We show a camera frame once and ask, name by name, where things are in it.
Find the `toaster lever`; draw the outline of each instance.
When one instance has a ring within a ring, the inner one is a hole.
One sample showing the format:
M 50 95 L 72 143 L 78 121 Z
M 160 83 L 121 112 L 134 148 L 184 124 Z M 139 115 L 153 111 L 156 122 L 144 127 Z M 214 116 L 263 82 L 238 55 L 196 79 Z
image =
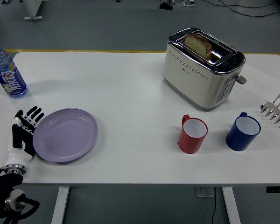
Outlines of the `toaster lever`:
M 242 85 L 242 84 L 245 84 L 247 82 L 247 79 L 245 79 L 242 76 L 239 76 L 239 77 L 237 77 L 236 81 Z

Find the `cup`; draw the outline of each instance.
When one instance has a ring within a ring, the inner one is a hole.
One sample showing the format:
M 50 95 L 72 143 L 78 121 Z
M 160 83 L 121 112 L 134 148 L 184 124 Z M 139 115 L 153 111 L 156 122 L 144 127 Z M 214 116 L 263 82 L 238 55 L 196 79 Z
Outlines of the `cup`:
M 244 151 L 260 133 L 260 130 L 259 122 L 248 116 L 246 112 L 242 112 L 228 132 L 226 143 L 229 148 L 235 151 Z
M 202 120 L 184 115 L 182 118 L 182 131 L 178 140 L 179 148 L 188 154 L 196 153 L 207 132 L 207 125 Z

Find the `toaster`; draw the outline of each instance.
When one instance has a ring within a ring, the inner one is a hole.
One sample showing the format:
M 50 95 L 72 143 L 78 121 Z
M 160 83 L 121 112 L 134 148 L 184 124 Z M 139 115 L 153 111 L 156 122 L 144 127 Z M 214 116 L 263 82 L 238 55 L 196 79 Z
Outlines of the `toaster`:
M 207 60 L 183 44 L 187 34 L 204 37 L 212 46 Z M 230 45 L 198 29 L 187 28 L 168 38 L 164 78 L 202 110 L 223 103 L 235 84 L 244 84 L 240 76 L 245 56 Z

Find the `purple plate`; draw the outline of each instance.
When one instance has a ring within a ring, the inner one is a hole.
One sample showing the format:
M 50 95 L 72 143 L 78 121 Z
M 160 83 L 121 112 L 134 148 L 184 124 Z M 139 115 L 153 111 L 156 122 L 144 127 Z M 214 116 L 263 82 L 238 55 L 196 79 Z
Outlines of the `purple plate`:
M 69 162 L 87 153 L 98 136 L 98 124 L 86 111 L 69 108 L 49 114 L 36 127 L 37 154 L 52 162 Z

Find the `metal toast rack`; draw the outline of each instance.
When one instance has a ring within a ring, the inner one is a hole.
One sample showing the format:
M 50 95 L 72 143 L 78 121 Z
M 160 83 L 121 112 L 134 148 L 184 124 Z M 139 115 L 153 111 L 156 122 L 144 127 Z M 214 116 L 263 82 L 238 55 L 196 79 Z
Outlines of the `metal toast rack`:
M 276 119 L 274 124 L 280 123 L 280 94 L 278 95 L 278 97 L 273 101 L 273 103 L 267 102 L 264 105 L 261 105 L 261 113 L 266 111 L 266 117 L 267 116 L 271 116 L 270 120 L 272 119 Z

